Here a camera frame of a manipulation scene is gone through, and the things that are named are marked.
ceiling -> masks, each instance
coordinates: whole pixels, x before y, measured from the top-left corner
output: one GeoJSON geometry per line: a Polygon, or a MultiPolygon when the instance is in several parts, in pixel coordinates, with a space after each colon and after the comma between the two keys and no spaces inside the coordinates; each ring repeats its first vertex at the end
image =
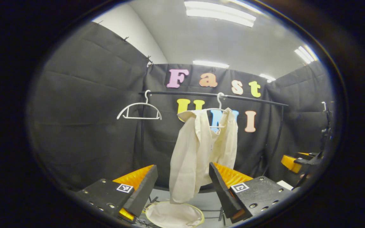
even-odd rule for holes
{"type": "Polygon", "coordinates": [[[187,17],[184,0],[134,0],[129,5],[145,23],[168,63],[205,60],[229,64],[229,69],[279,78],[303,66],[294,52],[304,43],[265,14],[237,4],[224,4],[257,17],[252,28],[224,20],[187,17]]]}

shirt sleeve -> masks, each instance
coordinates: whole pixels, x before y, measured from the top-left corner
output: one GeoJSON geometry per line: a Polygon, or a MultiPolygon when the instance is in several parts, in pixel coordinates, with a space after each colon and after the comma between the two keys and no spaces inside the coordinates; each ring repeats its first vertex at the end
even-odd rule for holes
{"type": "Polygon", "coordinates": [[[191,116],[180,129],[171,156],[169,188],[173,204],[184,203],[194,197],[198,144],[195,116],[191,116]]]}

fluorescent light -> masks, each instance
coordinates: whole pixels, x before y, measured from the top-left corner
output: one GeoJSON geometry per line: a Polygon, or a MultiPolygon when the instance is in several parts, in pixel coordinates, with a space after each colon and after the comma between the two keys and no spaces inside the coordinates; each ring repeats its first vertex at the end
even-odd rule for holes
{"type": "Polygon", "coordinates": [[[300,46],[298,49],[309,59],[309,61],[314,61],[312,56],[305,50],[305,48],[300,46]]]}
{"type": "Polygon", "coordinates": [[[245,4],[245,3],[241,2],[241,1],[238,1],[238,0],[228,0],[228,1],[229,2],[232,2],[232,3],[235,3],[235,4],[239,5],[239,6],[243,6],[246,9],[249,9],[249,10],[255,12],[255,13],[261,13],[260,10],[256,9],[255,7],[249,6],[248,4],[245,4]]]}
{"type": "Polygon", "coordinates": [[[201,60],[193,60],[193,64],[195,65],[202,65],[202,66],[209,66],[209,67],[220,67],[220,68],[229,68],[229,65],[219,62],[209,62],[209,61],[201,61],[201,60]]]}
{"type": "Polygon", "coordinates": [[[263,73],[261,73],[261,74],[260,74],[260,77],[267,79],[267,82],[268,82],[268,83],[270,83],[270,82],[272,82],[272,81],[275,81],[275,78],[273,78],[273,77],[271,77],[271,76],[269,76],[269,75],[267,75],[267,74],[263,74],[263,73]]]}
{"type": "Polygon", "coordinates": [[[256,17],[243,11],[214,3],[184,2],[189,17],[210,17],[252,27],[256,17]]]}
{"type": "Polygon", "coordinates": [[[310,49],[310,47],[308,45],[305,45],[305,49],[308,51],[308,53],[312,56],[312,58],[317,61],[317,56],[315,55],[315,53],[310,49]]]}
{"type": "Polygon", "coordinates": [[[311,62],[316,61],[317,57],[308,46],[306,46],[306,48],[309,50],[309,52],[307,52],[302,46],[299,46],[295,50],[295,53],[297,53],[307,64],[310,64],[311,62]]]}
{"type": "Polygon", "coordinates": [[[310,60],[298,49],[295,50],[295,53],[297,53],[307,64],[310,64],[310,60]]]}

yellow letter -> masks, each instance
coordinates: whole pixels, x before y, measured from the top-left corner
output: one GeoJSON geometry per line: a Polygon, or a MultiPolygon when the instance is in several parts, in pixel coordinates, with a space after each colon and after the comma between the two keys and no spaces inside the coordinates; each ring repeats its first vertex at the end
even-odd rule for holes
{"type": "Polygon", "coordinates": [[[178,99],[177,103],[178,103],[178,110],[177,110],[177,114],[178,114],[180,112],[187,111],[188,104],[191,103],[191,101],[188,99],[178,99]]]}
{"type": "Polygon", "coordinates": [[[237,95],[243,94],[243,84],[241,81],[233,80],[232,81],[232,92],[237,95]]]}
{"type": "Polygon", "coordinates": [[[218,83],[216,82],[216,76],[213,73],[204,73],[201,75],[200,85],[203,87],[216,87],[218,83]]]}
{"type": "Polygon", "coordinates": [[[258,92],[258,89],[260,88],[260,85],[258,85],[256,81],[250,82],[249,86],[252,89],[252,95],[254,97],[260,97],[261,96],[261,93],[258,92]]]}
{"type": "Polygon", "coordinates": [[[194,100],[195,110],[201,110],[202,106],[205,104],[203,100],[194,100]]]}

white laundry basket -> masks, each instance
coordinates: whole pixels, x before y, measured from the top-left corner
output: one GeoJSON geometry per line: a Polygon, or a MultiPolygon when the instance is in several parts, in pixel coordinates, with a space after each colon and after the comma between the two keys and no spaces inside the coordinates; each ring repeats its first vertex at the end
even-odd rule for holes
{"type": "Polygon", "coordinates": [[[205,220],[202,211],[189,204],[158,202],[146,209],[146,217],[161,228],[192,228],[205,220]]]}

